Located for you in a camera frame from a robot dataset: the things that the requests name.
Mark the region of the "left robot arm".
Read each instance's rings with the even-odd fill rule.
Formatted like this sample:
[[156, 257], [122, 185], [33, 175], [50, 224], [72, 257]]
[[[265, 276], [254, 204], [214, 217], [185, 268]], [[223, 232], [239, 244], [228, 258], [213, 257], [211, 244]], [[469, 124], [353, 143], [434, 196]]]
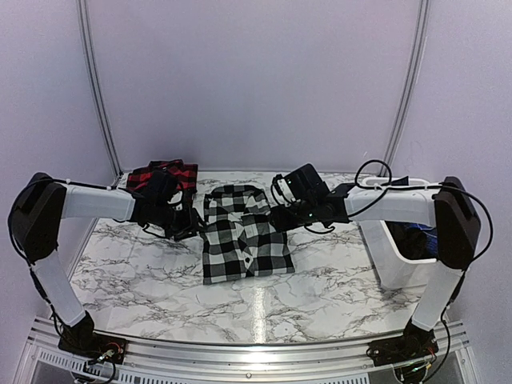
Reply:
[[61, 244], [72, 222], [115, 220], [161, 230], [180, 241], [195, 236], [203, 222], [178, 182], [157, 174], [140, 190], [100, 186], [47, 173], [33, 174], [14, 198], [7, 218], [13, 248], [28, 265], [58, 322], [73, 328], [69, 341], [85, 356], [101, 349], [101, 339], [87, 326], [86, 309], [63, 265]]

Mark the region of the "black white plaid shirt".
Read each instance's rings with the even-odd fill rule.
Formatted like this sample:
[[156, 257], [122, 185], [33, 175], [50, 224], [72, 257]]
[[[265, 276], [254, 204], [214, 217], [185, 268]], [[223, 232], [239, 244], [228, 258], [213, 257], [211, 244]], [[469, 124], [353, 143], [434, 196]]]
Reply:
[[203, 202], [205, 285], [295, 272], [287, 235], [270, 223], [265, 192], [252, 185], [213, 189]]

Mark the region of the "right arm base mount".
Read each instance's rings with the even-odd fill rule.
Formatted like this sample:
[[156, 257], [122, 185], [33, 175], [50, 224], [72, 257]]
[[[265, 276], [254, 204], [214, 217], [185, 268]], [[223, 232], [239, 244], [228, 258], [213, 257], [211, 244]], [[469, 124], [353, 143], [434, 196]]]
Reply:
[[431, 356], [439, 351], [434, 331], [408, 322], [400, 336], [370, 342], [366, 355], [375, 366], [384, 366]]

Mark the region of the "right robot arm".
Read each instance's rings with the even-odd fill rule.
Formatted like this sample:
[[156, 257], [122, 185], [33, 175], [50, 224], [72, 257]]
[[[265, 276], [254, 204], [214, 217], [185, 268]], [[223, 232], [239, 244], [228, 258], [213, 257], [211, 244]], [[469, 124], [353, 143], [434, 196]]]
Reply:
[[[423, 179], [365, 178], [329, 189], [318, 175], [295, 171], [277, 176], [270, 187], [277, 205], [271, 221], [278, 231], [289, 231], [315, 223], [357, 223], [366, 241], [381, 286], [387, 290], [423, 286], [425, 291], [414, 310], [413, 328], [401, 335], [396, 351], [413, 358], [428, 342], [432, 330], [476, 258], [481, 220], [475, 198], [458, 178], [439, 183]], [[435, 250], [422, 256], [417, 246], [400, 250], [392, 224], [408, 229], [428, 228], [434, 234]]]

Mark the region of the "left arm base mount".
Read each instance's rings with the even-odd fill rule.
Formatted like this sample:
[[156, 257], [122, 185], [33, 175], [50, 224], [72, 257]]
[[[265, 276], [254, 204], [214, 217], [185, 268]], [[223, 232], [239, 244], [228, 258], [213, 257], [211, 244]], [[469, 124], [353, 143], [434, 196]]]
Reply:
[[121, 364], [124, 361], [127, 343], [125, 338], [97, 333], [93, 320], [85, 317], [75, 326], [61, 326], [58, 348], [89, 360], [110, 360], [115, 364]]

